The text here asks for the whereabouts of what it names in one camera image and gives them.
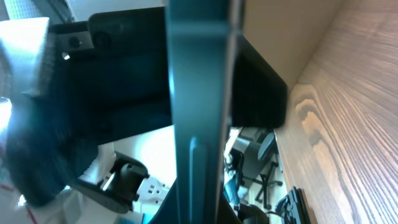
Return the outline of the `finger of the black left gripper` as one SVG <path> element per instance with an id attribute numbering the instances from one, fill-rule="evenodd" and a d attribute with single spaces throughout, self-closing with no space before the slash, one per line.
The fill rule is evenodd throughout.
<path id="1" fill-rule="evenodd" d="M 164 9 L 6 22 L 6 160 L 31 205 L 73 185 L 98 146 L 171 124 Z"/>
<path id="2" fill-rule="evenodd" d="M 231 125 L 279 128 L 285 122 L 288 86 L 244 36 L 234 64 Z"/>

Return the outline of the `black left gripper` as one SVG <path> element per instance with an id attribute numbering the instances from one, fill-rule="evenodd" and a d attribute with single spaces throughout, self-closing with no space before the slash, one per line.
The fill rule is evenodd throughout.
<path id="1" fill-rule="evenodd" d="M 108 210 L 126 214 L 132 210 L 132 203 L 138 200 L 138 188 L 148 177 L 148 170 L 143 163 L 117 152 L 108 178 L 97 184 L 78 179 L 73 183 L 73 188 Z"/>

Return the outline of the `Galaxy S25 smartphone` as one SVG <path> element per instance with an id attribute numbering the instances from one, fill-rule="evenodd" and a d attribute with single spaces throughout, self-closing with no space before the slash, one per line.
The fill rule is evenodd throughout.
<path id="1" fill-rule="evenodd" d="M 177 178 L 153 223 L 216 223 L 241 1 L 169 1 L 167 56 Z"/>

